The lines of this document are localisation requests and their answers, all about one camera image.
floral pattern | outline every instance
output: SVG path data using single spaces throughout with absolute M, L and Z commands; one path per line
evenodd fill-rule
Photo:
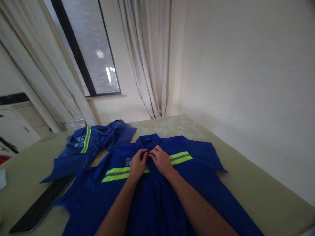
M 137 121 L 130 123 L 130 125 L 138 128 L 131 142 L 135 142 L 139 136 L 154 133 L 158 134 L 161 138 L 183 135 L 188 139 L 194 140 L 205 137 L 199 128 L 200 125 L 188 115 Z

window frame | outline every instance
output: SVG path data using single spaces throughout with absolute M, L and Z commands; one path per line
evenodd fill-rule
M 115 62 L 114 62 L 114 58 L 113 58 L 112 48 L 111 48 L 109 38 L 108 38 L 108 33 L 107 33 L 105 21 L 104 21 L 101 3 L 99 0 L 97 0 L 97 1 L 98 1 L 101 16 L 102 16 L 102 20 L 103 20 L 103 25 L 105 28 L 105 33 L 106 33 L 106 38 L 108 41 L 109 50 L 111 52 L 111 56 L 112 56 L 112 60 L 113 60 L 113 66 L 115 68 L 115 74 L 116 74 L 116 78 L 117 78 L 117 82 L 118 82 L 118 86 L 119 86 L 119 92 L 96 93 L 93 82 L 91 80 L 91 77 L 90 77 L 90 74 L 88 71 L 88 68 L 86 67 L 86 64 L 84 62 L 83 55 L 81 53 L 79 44 L 78 44 L 76 37 L 74 35 L 73 29 L 71 27 L 70 21 L 68 19 L 66 10 L 62 4 L 62 1 L 61 0 L 51 0 L 52 6 L 53 6 L 53 8 L 57 14 L 58 20 L 59 20 L 61 27 L 65 33 L 66 39 L 69 43 L 69 46 L 71 48 L 71 51 L 72 51 L 73 56 L 75 58 L 75 61 L 79 67 L 81 74 L 82 74 L 85 85 L 86 85 L 86 87 L 90 93 L 90 96 L 86 96 L 87 98 L 88 97 L 98 97 L 98 96 L 121 94 L 121 88 L 120 88 L 120 84 L 119 84 L 119 80 L 118 80 L 118 76 L 117 76 L 117 70 L 116 70 L 116 66 L 115 66 Z

hand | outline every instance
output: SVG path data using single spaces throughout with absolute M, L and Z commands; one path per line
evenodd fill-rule
M 145 163 L 148 157 L 147 149 L 140 149 L 136 155 L 131 159 L 130 172 L 128 180 L 133 183 L 138 183 L 139 179 L 144 173 Z
M 162 150 L 159 145 L 156 145 L 149 152 L 149 157 L 152 158 L 157 170 L 167 178 L 167 175 L 173 173 L 174 168 L 171 164 L 170 156 Z

finger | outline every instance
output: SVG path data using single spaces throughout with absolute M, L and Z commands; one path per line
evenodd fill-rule
M 142 158 L 141 163 L 144 162 L 144 164 L 145 164 L 146 161 L 147 161 L 147 157 L 148 157 L 148 153 L 146 152 L 146 153 L 143 155 L 143 158 Z
M 151 150 L 149 153 L 150 153 L 150 154 L 154 154 L 155 157 L 158 155 L 158 151 L 155 150 L 155 149 Z
M 156 145 L 154 149 L 158 151 L 163 151 L 163 149 L 159 145 Z
M 147 151 L 148 151 L 147 149 L 140 149 L 140 150 L 137 152 L 137 154 L 142 154 L 142 153 L 147 152 Z
M 152 158 L 152 160 L 153 160 L 154 164 L 156 165 L 157 158 L 155 157 L 155 155 L 153 155 L 153 154 L 149 154 L 149 157 L 151 157 L 151 158 Z
M 147 152 L 148 150 L 147 149 L 140 149 L 136 154 L 135 156 L 137 156 L 137 158 L 140 158 L 141 154 L 144 153 L 144 152 Z

window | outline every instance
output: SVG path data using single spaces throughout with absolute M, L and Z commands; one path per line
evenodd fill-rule
M 85 96 L 121 94 L 98 0 L 45 0 Z

